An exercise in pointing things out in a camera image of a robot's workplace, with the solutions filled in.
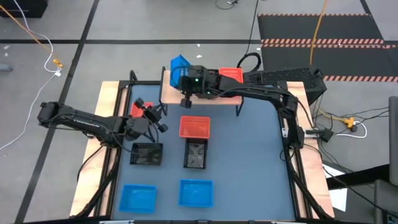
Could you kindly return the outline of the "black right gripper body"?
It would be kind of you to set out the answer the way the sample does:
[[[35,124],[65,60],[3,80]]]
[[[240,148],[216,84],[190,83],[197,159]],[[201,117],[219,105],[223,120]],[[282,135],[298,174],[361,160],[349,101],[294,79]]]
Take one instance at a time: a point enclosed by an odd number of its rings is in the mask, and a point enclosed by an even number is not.
[[[203,66],[187,66],[180,69],[180,92],[190,93],[198,98],[214,99],[221,96],[220,74]]]

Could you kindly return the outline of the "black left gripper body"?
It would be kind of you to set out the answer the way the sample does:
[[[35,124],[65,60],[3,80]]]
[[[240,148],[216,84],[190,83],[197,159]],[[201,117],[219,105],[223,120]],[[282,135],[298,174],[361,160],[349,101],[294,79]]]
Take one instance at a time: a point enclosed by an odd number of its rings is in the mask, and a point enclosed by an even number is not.
[[[162,109],[160,105],[143,107],[143,115],[152,123],[159,125],[162,118]]]

